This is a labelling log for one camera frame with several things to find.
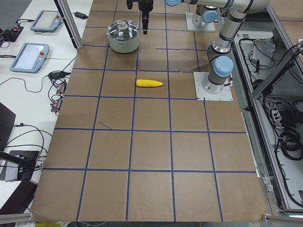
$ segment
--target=metal pot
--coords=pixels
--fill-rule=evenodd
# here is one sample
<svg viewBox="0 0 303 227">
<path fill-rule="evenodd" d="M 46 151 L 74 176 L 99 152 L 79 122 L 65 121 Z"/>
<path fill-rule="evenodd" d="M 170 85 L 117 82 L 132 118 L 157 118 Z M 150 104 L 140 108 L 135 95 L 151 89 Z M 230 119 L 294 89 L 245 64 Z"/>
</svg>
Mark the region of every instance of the metal pot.
<svg viewBox="0 0 303 227">
<path fill-rule="evenodd" d="M 139 25 L 129 19 L 112 23 L 107 30 L 109 46 L 119 53 L 130 53 L 140 45 Z"/>
</svg>

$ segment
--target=white mounting plate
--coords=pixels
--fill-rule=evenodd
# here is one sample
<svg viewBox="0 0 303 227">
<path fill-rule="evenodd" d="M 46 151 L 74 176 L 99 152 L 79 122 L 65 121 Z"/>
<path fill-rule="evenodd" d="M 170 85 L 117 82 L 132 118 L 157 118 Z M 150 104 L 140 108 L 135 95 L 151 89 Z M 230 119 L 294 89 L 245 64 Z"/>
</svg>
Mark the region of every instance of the white mounting plate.
<svg viewBox="0 0 303 227">
<path fill-rule="evenodd" d="M 202 81 L 205 77 L 208 77 L 209 72 L 194 72 L 195 87 L 196 87 L 196 97 L 197 100 L 203 101 L 233 101 L 232 92 L 230 86 L 224 87 L 221 93 L 217 95 L 209 94 L 202 87 Z"/>
<path fill-rule="evenodd" d="M 205 24 L 203 27 L 201 26 L 195 26 L 192 22 L 192 19 L 196 13 L 186 13 L 186 24 L 187 24 L 187 30 L 188 31 L 194 31 L 194 32 L 215 32 L 216 28 L 214 26 L 214 23 Z"/>
</svg>

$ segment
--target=corn cob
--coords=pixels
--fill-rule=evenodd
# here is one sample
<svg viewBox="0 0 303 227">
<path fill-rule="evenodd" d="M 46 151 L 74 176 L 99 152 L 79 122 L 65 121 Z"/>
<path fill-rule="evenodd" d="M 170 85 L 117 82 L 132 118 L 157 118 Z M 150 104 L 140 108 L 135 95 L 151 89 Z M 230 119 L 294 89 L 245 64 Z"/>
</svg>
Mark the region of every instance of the corn cob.
<svg viewBox="0 0 303 227">
<path fill-rule="evenodd" d="M 151 79 L 138 79 L 136 81 L 137 87 L 159 87 L 162 85 L 163 85 L 163 83 L 156 81 L 156 80 L 151 80 Z"/>
</svg>

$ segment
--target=blue cap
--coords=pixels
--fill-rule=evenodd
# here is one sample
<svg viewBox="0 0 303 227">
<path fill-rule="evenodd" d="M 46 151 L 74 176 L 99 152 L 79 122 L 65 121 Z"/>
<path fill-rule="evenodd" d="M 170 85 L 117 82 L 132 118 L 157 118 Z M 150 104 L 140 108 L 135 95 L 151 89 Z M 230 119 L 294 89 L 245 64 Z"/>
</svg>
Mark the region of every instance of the blue cap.
<svg viewBox="0 0 303 227">
<path fill-rule="evenodd" d="M 176 6 L 180 4 L 181 0 L 164 0 L 167 6 Z"/>
<path fill-rule="evenodd" d="M 205 12 L 203 15 L 202 15 L 202 20 L 205 22 L 205 23 L 211 23 L 211 22 L 214 22 L 218 17 L 218 13 L 217 11 L 215 10 L 210 10 L 210 11 L 207 11 Z"/>
<path fill-rule="evenodd" d="M 233 69 L 233 62 L 227 56 L 220 56 L 214 62 L 214 71 L 219 77 L 228 77 Z"/>
</svg>

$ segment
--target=tablet device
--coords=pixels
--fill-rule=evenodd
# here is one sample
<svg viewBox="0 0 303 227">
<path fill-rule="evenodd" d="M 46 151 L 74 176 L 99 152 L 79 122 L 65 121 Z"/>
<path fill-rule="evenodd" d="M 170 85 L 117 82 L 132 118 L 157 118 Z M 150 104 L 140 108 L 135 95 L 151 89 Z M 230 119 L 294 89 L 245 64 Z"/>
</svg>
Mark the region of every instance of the tablet device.
<svg viewBox="0 0 303 227">
<path fill-rule="evenodd" d="M 41 10 L 30 29 L 36 32 L 54 32 L 61 20 L 58 11 Z"/>
<path fill-rule="evenodd" d="M 24 43 L 9 70 L 36 73 L 49 52 L 47 44 Z"/>
</svg>

